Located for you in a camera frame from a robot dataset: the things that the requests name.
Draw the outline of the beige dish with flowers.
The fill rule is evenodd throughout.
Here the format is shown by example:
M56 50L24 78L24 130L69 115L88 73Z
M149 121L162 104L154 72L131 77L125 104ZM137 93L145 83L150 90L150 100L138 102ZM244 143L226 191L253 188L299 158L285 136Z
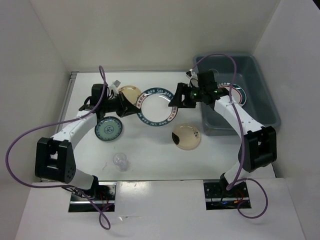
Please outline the beige dish with flowers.
M137 99L141 95L141 90L134 85L125 85L118 89L119 92L122 92L124 96L129 100L133 105L136 104Z

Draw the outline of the blue floral green dish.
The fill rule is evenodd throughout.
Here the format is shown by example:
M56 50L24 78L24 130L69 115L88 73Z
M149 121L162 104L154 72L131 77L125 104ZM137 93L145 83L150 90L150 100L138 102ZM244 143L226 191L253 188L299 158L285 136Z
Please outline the blue floral green dish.
M117 139L122 131L122 122L114 116L104 117L94 128L96 137L104 142L110 142Z

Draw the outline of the green red ring plate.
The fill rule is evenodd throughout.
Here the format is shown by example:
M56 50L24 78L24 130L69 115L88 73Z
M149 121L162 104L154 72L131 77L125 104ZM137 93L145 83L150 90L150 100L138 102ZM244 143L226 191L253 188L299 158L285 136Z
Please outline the green red ring plate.
M236 102L241 107L243 107L246 104L247 94L240 85L238 84L231 85L230 82L221 82L221 83L218 83L217 86L219 89L224 88L224 89L227 89L228 91L231 90L232 97L236 100Z

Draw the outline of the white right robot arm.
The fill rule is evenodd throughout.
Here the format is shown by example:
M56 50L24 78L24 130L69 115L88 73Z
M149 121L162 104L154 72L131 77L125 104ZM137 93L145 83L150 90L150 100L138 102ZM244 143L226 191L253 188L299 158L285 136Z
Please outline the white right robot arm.
M210 71L197 74L197 86L179 82L169 107L192 109L204 103L223 117L240 137L238 161L220 176L219 191L225 197L237 191L237 184L256 169L277 159L277 136L272 126L264 126L251 117L234 99L230 89L219 88Z

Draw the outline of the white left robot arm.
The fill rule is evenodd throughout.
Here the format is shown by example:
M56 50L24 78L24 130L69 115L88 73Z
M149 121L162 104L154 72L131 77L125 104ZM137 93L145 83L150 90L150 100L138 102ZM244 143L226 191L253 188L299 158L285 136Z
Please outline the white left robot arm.
M110 95L108 86L94 84L75 120L50 138L42 137L37 142L35 175L76 188L79 195L89 200L96 199L105 190L97 176L77 169L74 156L77 144L90 130L103 142L115 140L123 131L120 118L140 112L122 92Z

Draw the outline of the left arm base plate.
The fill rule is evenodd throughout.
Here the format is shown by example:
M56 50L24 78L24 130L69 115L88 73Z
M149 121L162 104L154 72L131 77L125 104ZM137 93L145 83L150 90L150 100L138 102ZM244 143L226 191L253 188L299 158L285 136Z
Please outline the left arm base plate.
M117 182L100 181L99 186L102 188L102 192L95 197L90 197L90 199L100 210L106 208L106 212L114 212ZM77 190L74 191L72 188L69 188L67 191L71 192L68 207L69 213L89 213L97 211Z

